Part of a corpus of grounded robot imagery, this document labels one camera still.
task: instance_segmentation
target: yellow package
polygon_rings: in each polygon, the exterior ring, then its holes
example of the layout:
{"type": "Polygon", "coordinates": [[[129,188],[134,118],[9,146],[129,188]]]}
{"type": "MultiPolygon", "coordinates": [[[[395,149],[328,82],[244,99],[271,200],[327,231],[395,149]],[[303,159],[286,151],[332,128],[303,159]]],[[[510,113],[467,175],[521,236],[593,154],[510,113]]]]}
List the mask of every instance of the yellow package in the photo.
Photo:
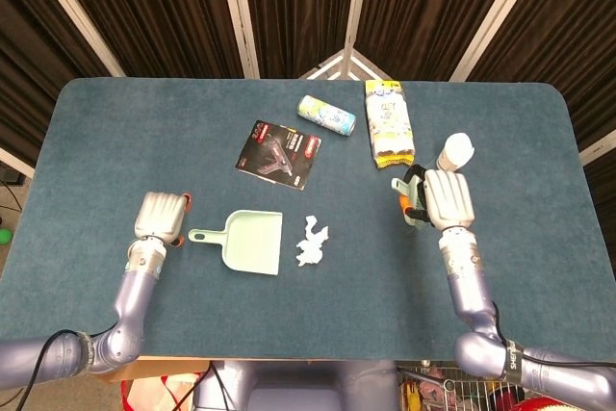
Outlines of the yellow package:
{"type": "Polygon", "coordinates": [[[400,82],[366,81],[366,115],[376,166],[411,166],[415,144],[400,82]]]}

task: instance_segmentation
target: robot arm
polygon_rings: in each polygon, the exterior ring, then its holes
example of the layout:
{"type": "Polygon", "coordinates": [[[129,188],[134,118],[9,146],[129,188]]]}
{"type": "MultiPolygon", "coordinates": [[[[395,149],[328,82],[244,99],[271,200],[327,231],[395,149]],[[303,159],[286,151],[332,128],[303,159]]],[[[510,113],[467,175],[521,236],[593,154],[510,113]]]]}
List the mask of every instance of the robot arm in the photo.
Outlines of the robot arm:
{"type": "MultiPolygon", "coordinates": [[[[128,263],[115,297],[117,323],[100,335],[66,330],[50,342],[36,382],[70,377],[79,372],[113,371],[141,352],[143,319],[158,281],[167,250],[177,239],[188,209],[187,195],[148,193],[135,223],[137,239],[128,248],[128,263]]],[[[0,390],[30,381],[47,337],[0,343],[0,390]]]]}
{"type": "Polygon", "coordinates": [[[477,376],[502,378],[583,409],[616,409],[616,370],[558,366],[580,360],[542,348],[522,348],[500,334],[475,235],[468,230],[475,213],[464,176],[427,170],[420,188],[431,222],[443,233],[439,247],[453,308],[472,330],[455,343],[460,368],[477,376]]]}

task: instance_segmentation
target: black cable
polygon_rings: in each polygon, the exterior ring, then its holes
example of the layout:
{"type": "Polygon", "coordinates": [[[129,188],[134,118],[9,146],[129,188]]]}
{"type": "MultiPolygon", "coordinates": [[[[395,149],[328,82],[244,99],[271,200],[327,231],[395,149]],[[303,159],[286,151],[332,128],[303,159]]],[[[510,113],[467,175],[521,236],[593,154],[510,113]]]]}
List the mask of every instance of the black cable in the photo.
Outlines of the black cable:
{"type": "MultiPolygon", "coordinates": [[[[497,328],[497,333],[499,334],[500,341],[502,344],[507,347],[507,340],[502,335],[501,332],[501,312],[499,311],[499,306],[496,302],[492,302],[494,304],[494,308],[497,311],[495,317],[495,323],[497,328]]],[[[550,361],[550,360],[540,360],[539,358],[534,358],[532,356],[528,356],[522,354],[522,357],[525,360],[533,361],[539,365],[545,366],[562,366],[563,368],[595,368],[595,367],[604,367],[604,368],[616,368],[616,363],[611,363],[609,361],[550,361]]]]}
{"type": "Polygon", "coordinates": [[[562,366],[565,368],[616,368],[616,363],[611,363],[609,361],[550,361],[540,360],[539,358],[534,358],[524,354],[522,354],[522,357],[525,360],[533,361],[540,365],[546,366],[562,366]]]}
{"type": "Polygon", "coordinates": [[[54,332],[51,336],[49,336],[49,339],[45,341],[42,348],[40,349],[40,354],[38,355],[38,360],[37,360],[37,363],[35,364],[35,369],[32,371],[32,375],[30,376],[30,382],[28,382],[28,386],[26,387],[26,390],[21,396],[21,400],[19,401],[19,404],[17,405],[17,409],[15,409],[15,411],[21,411],[23,409],[23,406],[26,403],[26,399],[28,399],[28,396],[30,395],[32,388],[35,385],[35,381],[37,380],[37,374],[39,373],[40,364],[42,363],[42,360],[45,357],[45,353],[47,353],[47,350],[53,344],[53,342],[56,339],[58,339],[60,336],[62,336],[63,334],[73,334],[74,336],[78,336],[78,334],[75,331],[71,331],[70,329],[61,329],[59,331],[54,332]]]}
{"type": "Polygon", "coordinates": [[[499,339],[502,342],[502,346],[503,347],[507,347],[507,340],[505,339],[505,337],[502,335],[502,331],[501,331],[501,310],[499,310],[499,306],[497,305],[497,303],[493,300],[492,304],[494,305],[494,309],[496,310],[497,314],[494,318],[494,323],[496,325],[497,328],[497,334],[499,335],[499,339]]]}
{"type": "Polygon", "coordinates": [[[194,392],[194,389],[196,389],[196,387],[203,381],[203,379],[205,379],[205,377],[207,377],[207,375],[210,373],[210,369],[212,368],[213,363],[210,362],[210,366],[208,367],[207,371],[204,372],[201,377],[198,378],[198,380],[193,384],[193,386],[191,387],[191,389],[182,397],[182,399],[180,399],[178,401],[178,403],[175,405],[175,407],[171,410],[171,411],[178,411],[180,409],[180,407],[182,406],[182,403],[184,401],[186,401],[186,399],[191,395],[192,392],[194,392]]]}
{"type": "Polygon", "coordinates": [[[229,410],[229,403],[227,403],[227,397],[225,394],[226,389],[224,388],[224,384],[222,383],[222,379],[220,378],[220,374],[218,374],[218,370],[216,369],[216,366],[214,366],[214,363],[211,363],[212,365],[212,371],[214,371],[214,375],[216,376],[216,379],[218,381],[218,385],[220,387],[220,392],[222,393],[222,400],[224,401],[224,409],[226,411],[230,411],[229,410]]]}
{"type": "Polygon", "coordinates": [[[9,206],[2,206],[2,205],[0,205],[0,208],[2,208],[2,209],[9,209],[10,211],[21,212],[19,209],[15,209],[14,207],[9,207],[9,206]]]}
{"type": "Polygon", "coordinates": [[[7,401],[5,401],[4,403],[0,404],[0,408],[4,408],[7,404],[12,403],[17,397],[19,397],[19,394],[21,394],[21,392],[23,392],[23,389],[19,389],[17,391],[17,393],[15,395],[13,395],[12,397],[10,397],[7,401]]]}
{"type": "Polygon", "coordinates": [[[9,193],[11,194],[11,196],[13,197],[15,202],[17,203],[17,207],[19,208],[19,212],[21,212],[22,211],[21,204],[19,203],[19,199],[17,199],[17,196],[15,196],[15,193],[13,193],[13,190],[11,190],[11,188],[9,188],[9,185],[4,180],[0,179],[0,183],[2,183],[2,185],[4,185],[7,188],[7,190],[9,190],[9,193]]]}
{"type": "Polygon", "coordinates": [[[105,334],[107,331],[111,331],[113,328],[116,327],[117,322],[115,322],[114,324],[112,324],[111,326],[109,326],[107,329],[105,329],[104,331],[100,331],[97,332],[96,334],[88,334],[90,337],[94,338],[94,337],[98,337],[101,334],[105,334]]]}

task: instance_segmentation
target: light green dustpan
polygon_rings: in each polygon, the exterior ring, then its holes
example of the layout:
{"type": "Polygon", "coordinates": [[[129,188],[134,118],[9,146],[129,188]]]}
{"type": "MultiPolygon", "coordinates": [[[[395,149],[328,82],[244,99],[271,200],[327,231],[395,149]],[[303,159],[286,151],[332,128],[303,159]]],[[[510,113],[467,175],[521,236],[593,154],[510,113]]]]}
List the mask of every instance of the light green dustpan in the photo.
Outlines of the light green dustpan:
{"type": "Polygon", "coordinates": [[[231,270],[278,274],[281,234],[280,212],[235,211],[224,231],[194,229],[189,240],[220,244],[222,261],[231,270]]]}

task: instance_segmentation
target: blue carpet tabletop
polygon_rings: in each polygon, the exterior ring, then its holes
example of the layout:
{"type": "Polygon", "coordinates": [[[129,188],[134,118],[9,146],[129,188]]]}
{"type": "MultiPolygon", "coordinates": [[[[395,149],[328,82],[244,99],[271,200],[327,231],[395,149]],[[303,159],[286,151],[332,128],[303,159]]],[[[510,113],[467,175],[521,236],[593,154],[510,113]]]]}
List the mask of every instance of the blue carpet tabletop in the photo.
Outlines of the blue carpet tabletop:
{"type": "MultiPolygon", "coordinates": [[[[504,334],[528,347],[616,358],[616,284],[561,95],[543,84],[403,83],[417,162],[466,132],[462,168],[504,334]]],[[[97,332],[113,305],[148,191],[193,197],[183,233],[238,209],[284,214],[280,272],[232,271],[216,245],[171,249],[145,323],[144,355],[451,359],[452,310],[431,227],[401,216],[372,160],[364,83],[96,78],[58,99],[0,281],[0,339],[97,332]],[[300,118],[311,94],[357,115],[350,137],[300,118]],[[303,192],[234,168],[262,119],[322,138],[303,192]],[[329,226],[299,268],[305,217],[329,226]]]]}

